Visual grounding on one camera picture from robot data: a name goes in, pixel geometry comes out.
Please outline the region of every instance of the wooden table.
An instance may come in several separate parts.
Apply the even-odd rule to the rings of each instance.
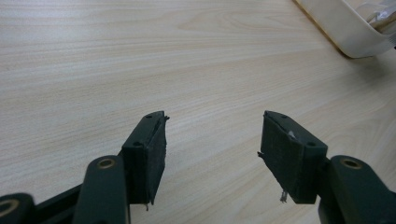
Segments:
[[[265,110],[396,190],[395,51],[348,59],[292,1],[4,0],[0,75],[0,195],[74,187],[157,110],[166,168],[133,223],[319,223],[257,157]]]

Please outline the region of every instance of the white plastic container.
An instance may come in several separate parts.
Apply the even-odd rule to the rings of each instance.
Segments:
[[[396,34],[380,34],[344,0],[296,2],[334,44],[351,58],[374,56],[396,46]]]

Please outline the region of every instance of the light wood grain surface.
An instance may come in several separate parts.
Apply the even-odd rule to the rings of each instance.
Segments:
[[[157,110],[166,168],[133,223],[319,223],[257,157],[264,110],[396,190],[395,51],[348,59],[289,0],[3,0],[0,107],[0,195],[36,203]]]

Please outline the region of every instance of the table surface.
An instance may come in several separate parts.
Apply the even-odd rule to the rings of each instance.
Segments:
[[[395,51],[351,60],[293,1],[0,4],[0,195],[40,203],[164,110],[166,168],[133,223],[319,223],[257,157],[287,114],[396,190]]]

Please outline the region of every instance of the white object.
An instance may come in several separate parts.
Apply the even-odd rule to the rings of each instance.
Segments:
[[[396,46],[396,34],[380,34],[344,0],[296,2],[334,44],[351,58],[375,56]]]

